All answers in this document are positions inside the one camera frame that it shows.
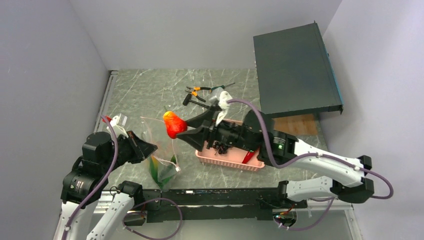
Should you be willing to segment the red tomato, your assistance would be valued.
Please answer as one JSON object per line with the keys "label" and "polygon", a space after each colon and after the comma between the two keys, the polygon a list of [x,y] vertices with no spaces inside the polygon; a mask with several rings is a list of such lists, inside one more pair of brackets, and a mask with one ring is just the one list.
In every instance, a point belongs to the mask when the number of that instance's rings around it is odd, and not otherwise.
{"label": "red tomato", "polygon": [[166,127],[167,135],[171,139],[176,139],[177,134],[188,130],[187,123],[172,111],[166,111],[162,118]]}

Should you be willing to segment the green cucumber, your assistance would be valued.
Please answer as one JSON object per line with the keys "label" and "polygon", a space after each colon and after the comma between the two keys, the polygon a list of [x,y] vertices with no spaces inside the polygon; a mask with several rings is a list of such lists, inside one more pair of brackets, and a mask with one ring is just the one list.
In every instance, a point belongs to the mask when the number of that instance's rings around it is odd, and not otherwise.
{"label": "green cucumber", "polygon": [[169,160],[164,160],[161,158],[156,158],[156,159],[159,162],[158,183],[155,183],[155,182],[154,183],[157,185],[157,187],[161,191],[166,192],[170,189],[171,181],[175,178],[175,175],[178,173],[177,171],[177,167],[179,167],[178,161],[175,154],[173,154]]}

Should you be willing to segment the clear zip top bag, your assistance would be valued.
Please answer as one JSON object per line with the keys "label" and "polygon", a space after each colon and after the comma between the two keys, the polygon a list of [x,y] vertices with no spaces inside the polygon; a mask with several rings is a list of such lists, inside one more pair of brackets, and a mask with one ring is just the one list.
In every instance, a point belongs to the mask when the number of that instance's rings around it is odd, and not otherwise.
{"label": "clear zip top bag", "polygon": [[162,160],[169,160],[172,155],[176,156],[179,166],[177,167],[178,173],[174,176],[175,179],[182,171],[181,165],[179,163],[179,156],[181,152],[176,140],[171,139],[168,136],[164,121],[156,118],[142,116],[141,128],[142,138],[145,141],[158,146],[158,149],[150,156],[155,156],[156,158]]}

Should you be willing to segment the pink plastic basket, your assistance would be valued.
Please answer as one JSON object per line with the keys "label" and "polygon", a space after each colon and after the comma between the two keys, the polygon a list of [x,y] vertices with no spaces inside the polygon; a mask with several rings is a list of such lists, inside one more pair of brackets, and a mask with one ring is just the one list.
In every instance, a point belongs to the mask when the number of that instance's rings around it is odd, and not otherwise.
{"label": "pink plastic basket", "polygon": [[206,147],[204,147],[203,151],[195,150],[195,156],[198,157],[201,163],[229,167],[243,171],[257,172],[265,167],[265,163],[259,161],[258,157],[258,165],[242,164],[246,153],[249,151],[240,148],[232,147],[228,150],[228,153],[224,155],[215,155],[215,152],[216,151],[213,147],[210,149],[206,149]]}

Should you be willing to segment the green red mango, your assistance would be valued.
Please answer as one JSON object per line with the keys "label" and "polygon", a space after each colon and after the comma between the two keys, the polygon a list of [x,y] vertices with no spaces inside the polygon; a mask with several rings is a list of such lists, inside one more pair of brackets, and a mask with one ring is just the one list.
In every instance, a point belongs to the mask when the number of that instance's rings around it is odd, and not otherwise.
{"label": "green red mango", "polygon": [[159,161],[153,156],[149,156],[148,158],[149,162],[149,173],[153,181],[157,184],[158,181],[158,170],[159,170]]}

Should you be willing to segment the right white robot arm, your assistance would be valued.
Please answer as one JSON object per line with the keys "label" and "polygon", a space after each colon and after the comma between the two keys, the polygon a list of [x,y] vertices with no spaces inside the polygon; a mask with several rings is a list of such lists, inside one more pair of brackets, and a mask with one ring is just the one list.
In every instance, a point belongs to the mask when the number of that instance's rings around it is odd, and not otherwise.
{"label": "right white robot arm", "polygon": [[374,197],[374,182],[367,176],[372,159],[342,157],[314,147],[296,136],[275,130],[274,120],[257,109],[250,110],[241,123],[219,119],[223,110],[211,106],[188,120],[173,120],[168,135],[199,152],[215,143],[240,149],[277,169],[303,168],[320,175],[318,179],[282,181],[275,194],[276,203],[287,208],[292,203],[311,198],[333,197],[351,204],[361,204]]}

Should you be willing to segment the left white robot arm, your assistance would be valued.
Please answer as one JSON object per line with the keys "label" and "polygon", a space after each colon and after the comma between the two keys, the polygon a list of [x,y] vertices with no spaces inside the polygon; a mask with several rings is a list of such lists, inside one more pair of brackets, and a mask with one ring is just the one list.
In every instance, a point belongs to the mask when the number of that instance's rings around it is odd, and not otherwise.
{"label": "left white robot arm", "polygon": [[55,240],[107,240],[129,210],[145,200],[142,185],[128,180],[117,187],[112,204],[94,228],[90,228],[109,174],[125,163],[138,164],[158,146],[140,139],[133,131],[114,137],[100,131],[90,134],[82,155],[62,181],[60,219]]}

